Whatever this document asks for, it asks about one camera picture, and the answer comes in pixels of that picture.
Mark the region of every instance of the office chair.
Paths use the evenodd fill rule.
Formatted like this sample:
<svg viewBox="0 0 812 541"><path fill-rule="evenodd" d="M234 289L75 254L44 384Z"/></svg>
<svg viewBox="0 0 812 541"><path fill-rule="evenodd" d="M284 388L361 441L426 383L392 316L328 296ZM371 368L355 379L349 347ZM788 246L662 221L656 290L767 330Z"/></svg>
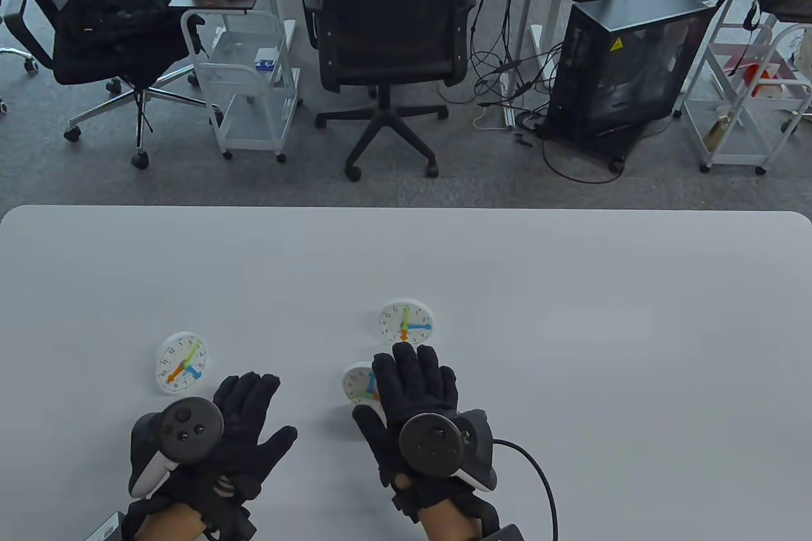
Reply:
<svg viewBox="0 0 812 541"><path fill-rule="evenodd" d="M318 51L322 85L339 92L341 85L377 87L377 108L325 112L327 121L370 121L347 157L344 173L358 181L356 161L388 126L427 160L426 176L439 174L435 153L417 137L404 117L434 114L449 117L445 105L392 107L391 86L442 80L462 82L468 64L468 14L475 0L302 0L310 44Z"/></svg>
<svg viewBox="0 0 812 541"><path fill-rule="evenodd" d="M3 0L0 0L0 6L3 5ZM0 16L0 25L3 24L3 16ZM9 46L0 46L0 55L17 55L17 57L22 57L24 59L23 66L25 71L29 74L36 74L40 71L40 66L37 62L35 62L34 57L31 53L20 51L17 48L9 48ZM6 102L3 101L3 97L0 97L0 114L5 114L8 112L8 106L6 106Z"/></svg>
<svg viewBox="0 0 812 541"><path fill-rule="evenodd" d="M118 15L137 15L138 17L152 17L163 15L166 17L166 27L160 29L160 36L155 36L156 27L145 25L144 30L131 26L120 37L105 40L105 44L98 49L77 48L75 7L76 0L34 0L44 16L55 29L55 39L53 40L52 56L43 49L37 39L26 26L23 17L28 0L10 0L6 9L6 26L25 48L46 68L53 71L53 77L63 85L84 84L87 82L101 82L108 78L113 78L108 82L108 91L115 92L110 88L110 84L120 80L127 87L128 91L116 95L110 100L93 107L86 112L73 117L67 123L64 138L75 143L79 140L81 130L79 123L90 118L109 112L116 107L135 103L137 106L136 120L136 153L131 158L131 164L138 169L145 169L150 164L144 150L145 126L152 130L150 123L145 117L145 104L151 98L158 100L172 101L175 103L185 103L195 107L206 107L206 103L185 95L178 95L170 91L163 91L161 86L173 82L178 78L189 74L192 66L177 69L168 74L164 74L172 63L188 56L188 49L183 42L183 34L180 29L180 16L177 15L177 26L174 27L172 17L167 15L166 5L168 0L114 0L112 13ZM116 10L116 3L124 7L123 10ZM138 23L146 19L139 18ZM192 33L192 37L197 37L197 33Z"/></svg>

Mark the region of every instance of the gray carpet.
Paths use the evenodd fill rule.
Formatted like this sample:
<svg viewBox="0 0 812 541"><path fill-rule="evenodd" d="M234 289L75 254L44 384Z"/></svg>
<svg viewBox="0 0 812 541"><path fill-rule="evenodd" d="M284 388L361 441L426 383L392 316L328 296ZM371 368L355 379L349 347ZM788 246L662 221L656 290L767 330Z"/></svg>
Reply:
<svg viewBox="0 0 812 541"><path fill-rule="evenodd" d="M543 23L548 1L535 0L531 22ZM516 21L520 2L514 1ZM287 16L303 22L299 0L282 4ZM748 0L740 1L737 10L746 4ZM476 31L478 48L495 39L503 11L504 0L487 0ZM32 11L30 22L48 39L49 28L40 14ZM13 44L0 27L0 46ZM532 53L530 48L525 45L525 56ZM652 126L652 132L668 128L642 141L618 181L580 185L554 175L537 143L523 147L508 132L473 129L479 107L453 105L447 121L409 119L434 147L440 178L423 178L422 157L384 131L360 159L363 178L353 184L343 176L343 159L363 124L331 123L317 130L313 117L318 111L366 106L366 92L353 87L340 95L323 91L317 54L303 29L296 34L292 60L301 66L299 93L305 101L296 113L287 164L277 164L271 153L247 150L236 150L234 159L225 161L203 112L156 100L148 107L155 129L146 141L151 165L139 172L129 164L134 106L83 124L81 142L72 145L62 138L67 118L104 100L103 85L59 86L47 70L29 77L14 57L0 57L0 95L10 109L0 115L0 217L23 204L783 209L812 216L808 124L800 127L763 178L748 167L715 167L709 175L700 174L687 133L675 121ZM526 74L530 77L534 71L528 62ZM467 98L474 79L470 74L446 95ZM194 94L185 80L169 88ZM397 87L393 97L395 103L441 103L434 84ZM532 104L532 95L527 97L525 103ZM772 127L783 119L780 114L761 117ZM499 120L499 111L493 110L482 123L496 126ZM603 164L557 144L548 144L547 152L566 173L584 179L611 176Z"/></svg>

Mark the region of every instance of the orange clock hand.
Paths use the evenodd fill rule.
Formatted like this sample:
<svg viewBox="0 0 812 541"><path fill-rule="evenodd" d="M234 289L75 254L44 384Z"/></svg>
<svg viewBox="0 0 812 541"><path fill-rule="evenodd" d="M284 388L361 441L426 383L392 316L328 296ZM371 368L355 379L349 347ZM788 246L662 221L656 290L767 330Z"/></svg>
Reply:
<svg viewBox="0 0 812 541"><path fill-rule="evenodd" d="M183 369L185 369L185 367L186 367L186 361L182 361L182 362L180 362L180 366L178 366L177 368L175 368L174 372L172 372L172 373L171 373L171 375L169 375L169 378L168 378L168 379L166 379L166 384L170 384L170 382L174 381L174 379L176 379L176 378L177 378L177 376L178 376L178 375L179 375L181 372L183 372Z"/></svg>

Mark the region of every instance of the computer tower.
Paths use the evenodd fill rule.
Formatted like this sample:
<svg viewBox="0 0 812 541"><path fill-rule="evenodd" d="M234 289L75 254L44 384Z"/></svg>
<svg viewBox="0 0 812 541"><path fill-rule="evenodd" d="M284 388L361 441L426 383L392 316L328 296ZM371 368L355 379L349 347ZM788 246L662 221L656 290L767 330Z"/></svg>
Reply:
<svg viewBox="0 0 812 541"><path fill-rule="evenodd" d="M544 127L618 160L612 133L667 117L716 5L705 0L604 0L575 4ZM617 146L633 146L621 138Z"/></svg>

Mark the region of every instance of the white clock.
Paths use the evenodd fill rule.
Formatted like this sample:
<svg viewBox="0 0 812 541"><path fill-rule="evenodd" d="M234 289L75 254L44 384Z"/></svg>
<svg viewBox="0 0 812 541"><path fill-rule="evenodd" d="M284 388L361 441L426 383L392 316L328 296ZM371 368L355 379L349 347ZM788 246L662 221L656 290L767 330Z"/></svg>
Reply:
<svg viewBox="0 0 812 541"><path fill-rule="evenodd" d="M395 298L377 314L377 326L388 344L429 340L435 331L435 316L428 306L411 298Z"/></svg>
<svg viewBox="0 0 812 541"><path fill-rule="evenodd" d="M341 379L341 387L349 401L356 405L371 405L378 416L385 420L370 362L358 362L348 367Z"/></svg>
<svg viewBox="0 0 812 541"><path fill-rule="evenodd" d="M193 332L169 336L157 351L155 379L167 393L180 393L203 377L208 352L203 338Z"/></svg>

